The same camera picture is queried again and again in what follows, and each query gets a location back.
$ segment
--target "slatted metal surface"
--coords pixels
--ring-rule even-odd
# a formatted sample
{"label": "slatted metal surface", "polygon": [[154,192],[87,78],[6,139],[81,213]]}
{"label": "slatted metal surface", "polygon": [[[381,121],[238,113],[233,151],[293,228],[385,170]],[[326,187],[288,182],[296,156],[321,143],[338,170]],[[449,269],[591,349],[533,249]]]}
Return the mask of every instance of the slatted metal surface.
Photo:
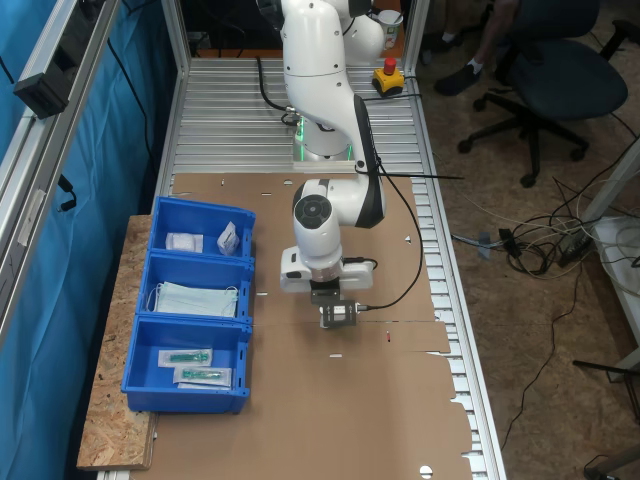
{"label": "slatted metal surface", "polygon": [[[287,105],[287,95],[281,60],[264,60],[265,88],[275,103]],[[363,98],[377,97],[371,85],[371,67],[352,68],[349,77],[354,91]],[[314,172],[348,173],[353,165],[347,162],[324,164],[305,162],[293,164],[293,128],[280,121],[282,112],[270,108],[260,95],[255,61],[226,59],[195,59],[188,80],[182,89],[184,101],[178,104],[174,122],[179,134],[167,151],[165,167],[169,177],[178,173],[229,172]],[[416,132],[415,103],[412,99],[368,102],[376,148],[385,168],[394,173],[423,173],[425,140]],[[451,353],[449,361],[456,390],[454,401],[461,403],[468,415],[473,436],[469,459],[474,478],[503,477],[502,462],[495,438],[489,444],[493,426],[486,412],[477,408],[488,405],[484,388],[478,388],[475,377],[469,378],[469,366],[474,369],[475,350],[468,344],[469,334],[461,334],[464,321],[460,308],[452,301],[452,275],[447,271],[449,250],[438,228],[440,216],[434,214],[433,188],[430,180],[413,178],[413,193],[418,209],[423,246],[431,284],[431,297],[437,320],[446,324]],[[163,195],[171,194],[172,181],[167,179]]]}

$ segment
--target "small hole in cardboard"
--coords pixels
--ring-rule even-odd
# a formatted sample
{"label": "small hole in cardboard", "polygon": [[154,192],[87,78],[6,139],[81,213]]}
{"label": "small hole in cardboard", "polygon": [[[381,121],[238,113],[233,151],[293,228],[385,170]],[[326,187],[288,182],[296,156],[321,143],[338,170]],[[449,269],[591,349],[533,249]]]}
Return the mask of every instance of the small hole in cardboard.
{"label": "small hole in cardboard", "polygon": [[420,467],[420,476],[429,480],[433,476],[433,470],[428,465],[423,465]]}

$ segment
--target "white cup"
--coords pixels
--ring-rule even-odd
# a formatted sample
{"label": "white cup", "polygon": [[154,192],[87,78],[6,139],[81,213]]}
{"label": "white cup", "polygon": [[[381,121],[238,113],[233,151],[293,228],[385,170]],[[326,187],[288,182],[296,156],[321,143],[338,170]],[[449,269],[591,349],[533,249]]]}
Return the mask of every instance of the white cup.
{"label": "white cup", "polygon": [[384,49],[389,50],[396,44],[400,25],[402,25],[402,15],[395,10],[383,10],[378,15],[378,22],[384,30]]}

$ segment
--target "white package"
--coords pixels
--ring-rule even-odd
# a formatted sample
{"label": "white package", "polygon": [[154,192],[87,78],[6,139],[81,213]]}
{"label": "white package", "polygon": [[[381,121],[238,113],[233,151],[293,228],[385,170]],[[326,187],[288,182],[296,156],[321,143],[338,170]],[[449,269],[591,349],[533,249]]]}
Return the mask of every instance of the white package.
{"label": "white package", "polygon": [[227,228],[224,229],[224,232],[220,234],[218,237],[218,248],[220,249],[220,253],[223,255],[233,255],[233,252],[238,248],[238,244],[240,243],[240,239],[238,235],[236,235],[236,226],[229,222]]}
{"label": "white package", "polygon": [[230,387],[218,387],[216,385],[199,385],[197,383],[182,383],[178,384],[178,388],[191,388],[193,390],[231,390]]}
{"label": "white package", "polygon": [[211,348],[196,350],[160,350],[159,367],[208,367],[213,359]]}
{"label": "white package", "polygon": [[191,233],[167,233],[165,246],[167,250],[202,253],[202,235]]}
{"label": "white package", "polygon": [[218,367],[176,367],[173,383],[200,383],[231,387],[231,369]]}

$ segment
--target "blue curtain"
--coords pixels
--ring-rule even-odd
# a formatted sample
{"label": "blue curtain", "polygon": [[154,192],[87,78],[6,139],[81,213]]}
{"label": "blue curtain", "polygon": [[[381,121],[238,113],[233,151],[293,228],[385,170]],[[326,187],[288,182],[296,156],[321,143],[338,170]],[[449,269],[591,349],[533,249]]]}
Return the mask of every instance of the blue curtain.
{"label": "blue curtain", "polygon": [[[0,56],[18,81],[56,0],[0,1]],[[13,137],[24,103],[13,94],[13,85],[0,71],[0,162]]]}
{"label": "blue curtain", "polygon": [[[158,151],[176,75],[160,2],[133,15],[121,7],[110,38]],[[128,218],[139,211],[145,175],[146,187],[153,184],[149,171],[142,113],[107,48],[63,172],[78,205],[58,212],[70,199],[58,189],[0,350],[2,480],[64,478],[83,381],[92,375],[87,361],[101,295],[117,265]]]}

